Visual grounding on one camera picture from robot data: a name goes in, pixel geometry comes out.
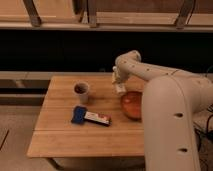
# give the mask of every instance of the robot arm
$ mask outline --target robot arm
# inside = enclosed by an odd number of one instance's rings
[[[140,62],[137,51],[116,59],[113,83],[130,74],[148,83],[143,91],[145,161],[148,171],[199,171],[192,114],[213,103],[212,82],[188,71]]]

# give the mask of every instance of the table top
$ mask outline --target table top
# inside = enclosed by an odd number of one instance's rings
[[[88,111],[111,116],[109,127],[85,122],[71,123],[73,109],[79,105],[73,87],[79,81],[90,84]],[[127,91],[142,91],[145,81],[130,77]],[[29,157],[111,157],[143,156],[143,124],[132,121],[121,111],[120,97],[111,75],[54,76],[45,96],[33,137]]]

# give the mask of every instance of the black wall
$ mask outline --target black wall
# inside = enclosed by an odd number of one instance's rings
[[[147,63],[193,72],[213,65],[211,33],[0,30],[0,71],[111,71],[133,49]]]

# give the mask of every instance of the orange bowl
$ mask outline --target orange bowl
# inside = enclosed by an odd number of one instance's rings
[[[124,114],[133,120],[141,119],[142,92],[129,91],[121,96],[121,108]]]

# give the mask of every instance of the blue sponge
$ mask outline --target blue sponge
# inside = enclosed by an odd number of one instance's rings
[[[84,116],[87,112],[86,107],[76,106],[73,111],[73,118],[71,120],[72,123],[76,124],[83,124],[84,123]]]

